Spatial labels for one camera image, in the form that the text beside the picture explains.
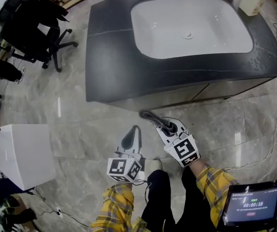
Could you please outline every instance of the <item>shoe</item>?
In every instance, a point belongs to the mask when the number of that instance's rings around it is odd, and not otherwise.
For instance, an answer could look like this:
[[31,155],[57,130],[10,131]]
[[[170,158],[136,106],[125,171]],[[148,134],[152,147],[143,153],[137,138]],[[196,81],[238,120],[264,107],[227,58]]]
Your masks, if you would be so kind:
[[160,159],[152,160],[149,166],[149,175],[152,174],[156,170],[163,170],[163,164]]

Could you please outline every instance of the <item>vanity cabinet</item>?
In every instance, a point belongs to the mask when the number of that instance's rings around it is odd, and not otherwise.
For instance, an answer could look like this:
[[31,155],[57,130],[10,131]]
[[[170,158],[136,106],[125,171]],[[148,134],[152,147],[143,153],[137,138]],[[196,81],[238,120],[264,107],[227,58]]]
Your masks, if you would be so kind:
[[196,85],[121,101],[114,101],[109,104],[139,112],[141,110],[176,106],[185,103],[228,98],[271,79],[273,78],[268,77]]
[[270,80],[270,78],[211,83],[199,93],[192,102],[231,97],[267,82],[268,80]]

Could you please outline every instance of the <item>sink drain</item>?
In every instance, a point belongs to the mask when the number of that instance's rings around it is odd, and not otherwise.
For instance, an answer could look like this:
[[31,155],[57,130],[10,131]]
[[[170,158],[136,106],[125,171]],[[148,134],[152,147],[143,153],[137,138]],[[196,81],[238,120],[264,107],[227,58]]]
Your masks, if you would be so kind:
[[183,34],[183,37],[187,40],[193,39],[192,33],[191,32],[186,32]]

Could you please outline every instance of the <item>black countertop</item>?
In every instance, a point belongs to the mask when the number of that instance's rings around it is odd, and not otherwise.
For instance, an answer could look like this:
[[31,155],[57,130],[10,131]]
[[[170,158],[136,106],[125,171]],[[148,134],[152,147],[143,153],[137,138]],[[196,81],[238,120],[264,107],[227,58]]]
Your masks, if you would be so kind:
[[86,56],[87,101],[114,102],[181,87],[277,76],[277,41],[263,17],[237,10],[253,39],[249,53],[155,59],[136,47],[132,7],[144,0],[105,0],[91,7]]

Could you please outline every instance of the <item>small monitor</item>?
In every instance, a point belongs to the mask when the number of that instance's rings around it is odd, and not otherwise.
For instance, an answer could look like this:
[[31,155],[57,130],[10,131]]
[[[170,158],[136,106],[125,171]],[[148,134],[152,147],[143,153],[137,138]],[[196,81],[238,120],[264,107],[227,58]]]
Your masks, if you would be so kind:
[[277,180],[230,186],[219,221],[220,231],[256,231],[273,227],[277,219]]

